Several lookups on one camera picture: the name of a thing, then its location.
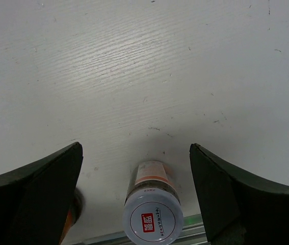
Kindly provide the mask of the white lid small jar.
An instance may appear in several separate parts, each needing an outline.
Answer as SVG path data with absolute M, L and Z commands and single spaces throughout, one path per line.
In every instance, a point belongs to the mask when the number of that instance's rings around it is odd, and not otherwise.
M 183 212 L 172 169 L 150 160 L 136 166 L 125 198 L 122 223 L 134 244 L 172 244 L 183 228 Z

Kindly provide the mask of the red lid sauce jar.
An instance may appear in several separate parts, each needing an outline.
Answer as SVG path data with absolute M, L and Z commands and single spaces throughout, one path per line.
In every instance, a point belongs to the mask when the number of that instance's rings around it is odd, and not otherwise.
M 64 228 L 60 237 L 59 245 L 63 242 L 68 231 L 79 220 L 81 213 L 84 209 L 85 199 L 81 191 L 76 188 L 73 194 L 72 202 L 69 206 L 67 217 L 65 220 Z

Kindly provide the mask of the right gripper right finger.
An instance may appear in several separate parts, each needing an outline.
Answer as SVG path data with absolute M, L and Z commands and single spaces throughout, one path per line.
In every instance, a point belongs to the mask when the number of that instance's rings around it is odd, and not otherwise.
M 289 186 L 239 168 L 199 144 L 190 164 L 211 244 L 289 244 Z

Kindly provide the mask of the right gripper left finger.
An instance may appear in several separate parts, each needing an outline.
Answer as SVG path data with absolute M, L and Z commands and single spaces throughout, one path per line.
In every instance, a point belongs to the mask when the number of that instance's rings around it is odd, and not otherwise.
M 0 175 L 0 244 L 59 244 L 81 172 L 79 142 Z

